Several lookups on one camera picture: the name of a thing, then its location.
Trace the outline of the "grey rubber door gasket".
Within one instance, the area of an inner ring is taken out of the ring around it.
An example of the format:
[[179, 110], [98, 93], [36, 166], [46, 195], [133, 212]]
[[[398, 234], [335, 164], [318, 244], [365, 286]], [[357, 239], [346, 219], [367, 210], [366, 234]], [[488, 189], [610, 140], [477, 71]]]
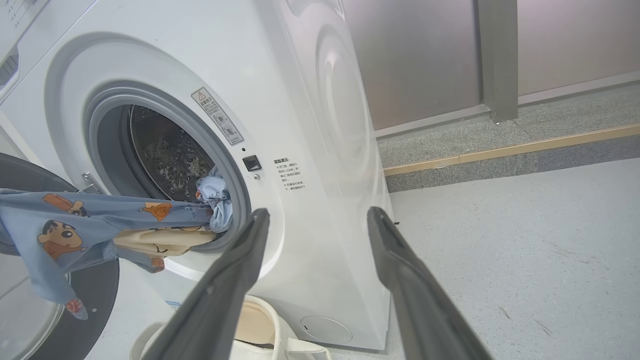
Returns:
[[87, 150], [96, 177], [110, 194], [170, 200], [151, 198], [131, 168], [130, 144], [124, 123], [132, 105], [146, 107], [174, 121], [208, 154], [214, 162], [211, 170], [217, 170], [225, 180], [232, 205], [230, 228], [210, 243], [194, 248], [197, 253], [221, 253], [249, 216], [249, 191], [226, 143], [201, 117], [173, 96], [131, 81], [110, 83], [94, 95], [87, 109], [86, 121]]

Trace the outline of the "white front-load washing machine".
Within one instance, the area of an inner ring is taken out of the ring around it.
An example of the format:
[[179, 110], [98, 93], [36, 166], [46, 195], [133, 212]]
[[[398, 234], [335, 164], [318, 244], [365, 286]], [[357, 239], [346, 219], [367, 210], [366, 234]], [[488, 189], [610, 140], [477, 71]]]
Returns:
[[[91, 173], [113, 195], [96, 177], [86, 116], [96, 93], [119, 82], [165, 92], [204, 120], [240, 170], [247, 219], [269, 211], [250, 294], [302, 340], [318, 342], [301, 319], [322, 316], [350, 330], [343, 346], [383, 350], [390, 293], [375, 274], [366, 216], [392, 209], [342, 0], [0, 0], [4, 151], [76, 189]], [[194, 101], [200, 88], [242, 143], [231, 145]], [[252, 155], [261, 170], [247, 171]], [[181, 303], [223, 251], [169, 258], [153, 285]]]

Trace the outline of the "blue cartoon print garment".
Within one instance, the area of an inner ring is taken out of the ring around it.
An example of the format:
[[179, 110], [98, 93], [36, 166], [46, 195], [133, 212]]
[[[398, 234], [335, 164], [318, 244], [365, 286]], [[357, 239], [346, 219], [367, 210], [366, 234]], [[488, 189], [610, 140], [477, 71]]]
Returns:
[[233, 223], [217, 167], [197, 180], [194, 202], [87, 192], [0, 189], [0, 254], [22, 258], [35, 292], [89, 317], [67, 274], [117, 258], [152, 274], [165, 259], [214, 241]]

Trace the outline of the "grey warning sticker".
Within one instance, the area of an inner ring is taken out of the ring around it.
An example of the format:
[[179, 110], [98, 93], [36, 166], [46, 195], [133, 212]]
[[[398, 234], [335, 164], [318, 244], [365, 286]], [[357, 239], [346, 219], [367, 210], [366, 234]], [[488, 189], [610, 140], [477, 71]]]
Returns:
[[238, 128], [206, 88], [197, 89], [190, 96], [206, 112], [231, 146], [244, 142]]

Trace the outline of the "wooden floor trim strip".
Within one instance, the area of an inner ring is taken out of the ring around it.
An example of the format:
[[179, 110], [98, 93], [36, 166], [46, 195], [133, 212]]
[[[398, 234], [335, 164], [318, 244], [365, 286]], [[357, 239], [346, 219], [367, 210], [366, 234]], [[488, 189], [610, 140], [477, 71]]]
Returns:
[[521, 145], [503, 146], [485, 150], [482, 152], [463, 153], [460, 155], [433, 159], [429, 161], [414, 162], [411, 164], [398, 165], [385, 168], [384, 175], [386, 177], [396, 176], [400, 174], [417, 173], [425, 170], [437, 170], [446, 167], [459, 166], [460, 164], [468, 164], [496, 158], [512, 157], [534, 152], [556, 150], [567, 148], [592, 142], [610, 141], [614, 139], [632, 137], [640, 135], [640, 122], [611, 127], [608, 129], [599, 129], [590, 132], [572, 134], [570, 136], [553, 137], [549, 139], [524, 143]]

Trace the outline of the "perforated steel washer drum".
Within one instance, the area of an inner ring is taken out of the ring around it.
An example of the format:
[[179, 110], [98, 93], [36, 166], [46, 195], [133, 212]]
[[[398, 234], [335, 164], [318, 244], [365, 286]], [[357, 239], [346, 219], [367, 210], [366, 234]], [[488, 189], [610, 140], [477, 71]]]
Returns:
[[174, 121], [160, 112], [131, 105], [123, 124], [131, 169], [151, 198], [197, 202], [197, 182], [214, 161]]

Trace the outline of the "cream fabric laundry basket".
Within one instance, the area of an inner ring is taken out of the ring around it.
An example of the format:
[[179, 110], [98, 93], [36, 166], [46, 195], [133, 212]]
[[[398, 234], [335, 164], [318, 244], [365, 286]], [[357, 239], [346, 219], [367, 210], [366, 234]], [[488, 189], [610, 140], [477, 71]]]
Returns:
[[[179, 355], [173, 360], [190, 360]], [[325, 346], [301, 340], [290, 324], [260, 297], [245, 295], [229, 352], [194, 360], [334, 360]]]

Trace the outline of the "black round glass washer door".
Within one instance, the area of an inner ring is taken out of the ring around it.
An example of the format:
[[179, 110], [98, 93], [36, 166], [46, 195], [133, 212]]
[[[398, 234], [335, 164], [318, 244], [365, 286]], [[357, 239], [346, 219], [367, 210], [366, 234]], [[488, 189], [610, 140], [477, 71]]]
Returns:
[[88, 312], [81, 320], [34, 292], [20, 257], [0, 253], [0, 360], [85, 360], [112, 314], [120, 274], [114, 259], [67, 276]]

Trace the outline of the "round filter cover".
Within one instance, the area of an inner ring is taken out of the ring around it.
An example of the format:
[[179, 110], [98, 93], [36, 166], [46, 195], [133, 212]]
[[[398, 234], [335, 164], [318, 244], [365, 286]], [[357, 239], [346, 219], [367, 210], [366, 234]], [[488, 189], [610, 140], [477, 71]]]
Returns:
[[306, 316], [300, 324], [309, 337], [320, 343], [343, 346], [354, 338], [346, 326], [329, 317]]

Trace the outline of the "grey metal pillar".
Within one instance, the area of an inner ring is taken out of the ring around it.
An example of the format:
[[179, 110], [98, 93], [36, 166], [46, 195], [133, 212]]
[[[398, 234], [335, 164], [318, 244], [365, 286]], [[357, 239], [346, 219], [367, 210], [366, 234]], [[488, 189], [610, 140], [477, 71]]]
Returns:
[[483, 103], [495, 123], [518, 117], [518, 0], [477, 0]]

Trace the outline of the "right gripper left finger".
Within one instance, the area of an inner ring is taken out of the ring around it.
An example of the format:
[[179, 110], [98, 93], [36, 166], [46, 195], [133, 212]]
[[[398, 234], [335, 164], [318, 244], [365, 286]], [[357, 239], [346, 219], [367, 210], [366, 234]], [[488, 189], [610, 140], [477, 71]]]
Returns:
[[270, 214], [252, 212], [142, 360], [229, 360], [245, 294], [259, 277]]

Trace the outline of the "metal door hinge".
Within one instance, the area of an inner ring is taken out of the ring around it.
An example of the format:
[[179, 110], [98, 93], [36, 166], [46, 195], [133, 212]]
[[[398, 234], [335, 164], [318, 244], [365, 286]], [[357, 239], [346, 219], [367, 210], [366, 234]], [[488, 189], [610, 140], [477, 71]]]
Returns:
[[107, 195], [103, 187], [100, 183], [94, 178], [94, 176], [90, 172], [82, 173], [82, 180], [84, 182], [84, 188], [81, 190], [82, 193], [88, 194], [99, 194], [99, 195]]

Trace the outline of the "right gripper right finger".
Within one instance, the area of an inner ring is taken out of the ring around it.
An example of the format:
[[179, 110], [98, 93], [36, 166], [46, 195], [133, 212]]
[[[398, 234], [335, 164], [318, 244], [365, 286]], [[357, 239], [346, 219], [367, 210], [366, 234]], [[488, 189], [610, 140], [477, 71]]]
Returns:
[[391, 292], [406, 360], [493, 360], [381, 207], [367, 212], [375, 271]]

